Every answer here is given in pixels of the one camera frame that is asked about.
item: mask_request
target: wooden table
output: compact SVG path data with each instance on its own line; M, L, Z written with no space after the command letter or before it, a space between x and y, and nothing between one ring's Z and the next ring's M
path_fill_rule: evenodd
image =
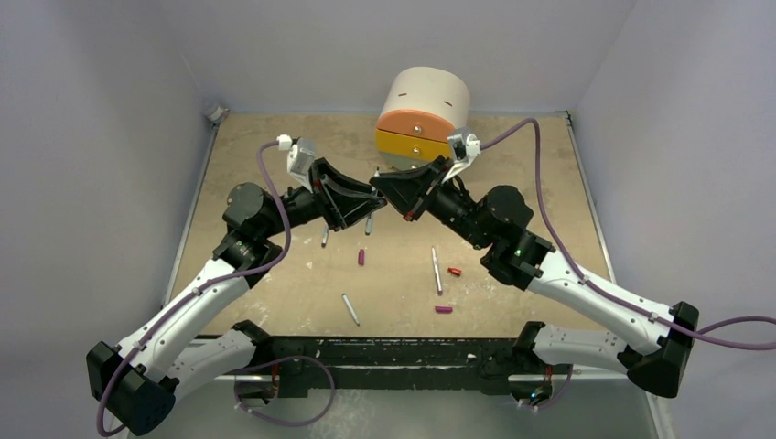
M483 141L521 120L518 116L472 116L469 126ZM259 145L279 134L305 136L316 142L340 172L368 181L376 166L385 168L374 147L373 114L234 114L221 126L205 174L199 201L181 256L173 294L201 269L225 232L221 214L229 191L253 181L264 185L255 163ZM543 139L544 198L550 219L577 261L599 275L608 274L603 251L566 121L539 119ZM278 187L298 186L286 173L285 153L264 154ZM549 238L539 217L534 188L534 133L523 128L489 149L461 176L479 199L499 184L516 186L534 210L530 230ZM221 334L234 322L251 319L270 334L383 337L515 337L528 320L564 327L595 328L595 323L557 302L504 286L480 266L484 251L475 251L430 214L407 223L390 206L378 211L371 236L364 223L331 233L320 246L323 219L292 230L291 250L255 288L224 309L205 329ZM282 245L283 235L273 238ZM431 265L436 246L444 295L437 296ZM359 249L366 264L357 264ZM463 271L460 278L448 266ZM342 302L347 293L361 326ZM435 305L451 305L438 315Z

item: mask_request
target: gray wall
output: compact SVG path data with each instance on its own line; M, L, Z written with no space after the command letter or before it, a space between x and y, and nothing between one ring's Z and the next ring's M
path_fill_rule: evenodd
M153 1L0 2L0 431L93 437L85 355L158 309L207 130Z
M450 70L480 111L573 108L635 0L162 0L201 88L239 111L379 110Z
M621 284L701 310L776 315L776 3L640 0L576 130ZM720 330L770 341L762 324ZM776 431L776 356L696 343L683 438Z

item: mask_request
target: yellow drawer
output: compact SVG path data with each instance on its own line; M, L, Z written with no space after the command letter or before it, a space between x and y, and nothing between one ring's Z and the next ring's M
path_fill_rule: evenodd
M420 139L406 134L389 133L375 130L374 144L382 153L401 155L430 162L443 155L450 157L450 147L447 142Z

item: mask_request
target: purple cable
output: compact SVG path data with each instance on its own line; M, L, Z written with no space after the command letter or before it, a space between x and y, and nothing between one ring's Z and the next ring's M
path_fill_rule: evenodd
M230 274L226 274L220 277L215 277L213 279L210 279L198 287L200 291L205 292L208 290L208 288L212 287L213 285L223 281L227 281L229 279L234 279L235 277L251 276L258 273L264 273L268 271L270 268L278 265L281 261L283 261L283 259L288 254L288 249L291 246L291 225L288 221L288 215L286 214L286 209L283 207L283 200L280 199L279 195L277 195L277 189L275 189L275 185L273 185L272 180L269 177L269 173L266 170L266 166L264 165L264 160L262 159L262 153L264 152L265 149L268 149L272 146L277 146L277 145L278 145L278 142L275 140L273 142L266 143L261 147L259 147L259 151L256 153L256 161L259 164L259 169L262 171L262 177L264 178L264 182L267 185L267 188L269 189L270 194L272 194L272 199L275 201L275 205L277 206L277 211L280 215L280 220L281 222L283 222L283 230L286 233L286 242L283 246L283 250L280 252L280 254L277 255L276 258L274 258L272 261L268 262L267 264L262 265L261 267L256 267L251 270L245 270L244 272L230 273ZM165 312L165 314L163 314L156 321L156 323L154 323L145 332L145 334L140 338L140 340L138 340L138 344L140 346L145 345L148 342L148 340L150 340L151 337L154 336L154 334L158 331L158 329L161 328L169 320L170 317L172 317L181 307L183 307L185 304L187 304L191 299L193 299L196 296L197 294L195 292L193 291L189 292L182 299L177 301L175 304L171 305L170 308ZM110 399L110 395L113 392L113 387L115 387L115 384L118 381L120 371L124 370L124 368L127 365L129 365L130 361L132 361L132 359L134 359L135 356L137 355L137 352L139 352L138 348L132 348L132 350L130 350L129 353L126 354L126 357L124 357L122 362L119 363L118 368L116 368L115 372L108 380L108 384L105 386L105 391L102 393L102 397L100 398L100 405L97 409L97 433L102 437L113 436L114 434L118 434L124 429L124 425L121 425L116 429L111 430L110 432L105 430L105 424L104 424L105 408L107 407L108 400Z
M485 145L480 146L480 150L485 150L487 148L490 148L497 143L501 142L505 138L509 137L510 135L514 134L517 130L520 128L523 128L528 123L531 123L533 125L533 132L535 134L535 144L536 144L536 170L535 170L535 176L534 176L534 183L536 184L536 198L538 200L539 204L539 210L542 213L542 220L544 221L544 225L547 226L547 230L549 230L550 235L552 235L553 240L555 240L555 244L558 247L558 250L563 254L564 259L566 259L566 263L571 267L571 269L574 271L574 273L577 275L580 281L585 282L587 286L590 287L591 290L596 292L597 294L601 295L602 297L610 300L611 302L614 302L617 305L623 306L625 308L630 309L631 311L641 314L642 316L651 317L652 313L649 311L637 306L633 305L629 302L626 302L616 295L607 293L603 288L596 285L592 281L585 281L585 275L582 273L582 270L580 270L579 265L577 265L576 262L574 262L574 258L571 257L571 253L568 251L564 243L560 240L560 237L558 236L557 232L555 231L555 228L553 228L553 225L550 223L550 219L547 216L546 208L544 206L544 197L542 194L542 179L541 179L541 159L540 159L540 153L541 153L541 135L539 132L539 122L536 121L536 119L529 117L526 119L523 119L522 121L518 122L516 125L514 125L512 128L507 130L504 134L496 137L492 141L486 143ZM714 329L720 328L720 327L726 327L729 325L733 325L736 323L743 323L743 322L766 322L771 323L773 325L776 325L776 318L768 317L768 316L743 316L743 317L735 317L730 318L727 320L723 320L721 322L715 323L709 327L705 327L703 329L699 329L697 332L687 329L685 327L682 327L672 321L669 321L663 317L657 317L656 319L659 323L662 325L665 325L673 330L676 330L678 332L681 332L682 334L685 334L686 336L696 338L701 341L705 341L706 343L711 343L714 345L724 346L726 348L733 348L733 349L742 349L742 350L774 350L776 349L776 342L771 343L739 343L735 341L728 341L723 340L721 338L716 337L709 337L706 336L705 333L712 331Z
M274 366L275 364L284 363L284 362L290 361L292 359L303 359L305 361L310 361L312 363L315 363L326 374L326 378L329 379L329 386L330 386L329 388L330 388L331 392L329 393L329 400L326 402L326 407L324 407L323 410L321 410L317 415L313 416L312 418L307 419L306 421L286 421L286 420L283 420L283 419L277 419L277 418L274 418L272 416L268 416L266 414L263 414L261 412L257 412L254 409L252 409L252 408L248 407L247 405L245 405L243 400L240 399L240 394L237 392L237 384L235 383L234 384L234 399L237 401L237 405L241 409L243 409L245 412L247 412L248 414L252 414L253 416L255 416L255 417L259 418L259 419L263 419L265 421L268 421L269 423L274 423L276 425L281 425L281 426L284 426L284 427L304 427L305 425L310 425L310 424L314 423L315 421L319 420L320 418L322 418L326 414L326 412L329 411L329 409L331 408L331 404L334 402L334 394L336 392L336 389L334 388L334 377L331 376L331 372L329 371L329 369L327 369L326 366L323 363L321 363L319 360L314 359L312 357L306 357L304 355L292 355L290 357L284 357L282 359L276 359L276 360L270 361L270 362L265 363L265 364L260 364L258 366L251 366L250 368L238 369L235 372L253 372L253 371L257 371L259 369L263 369L263 368L268 368L270 366Z

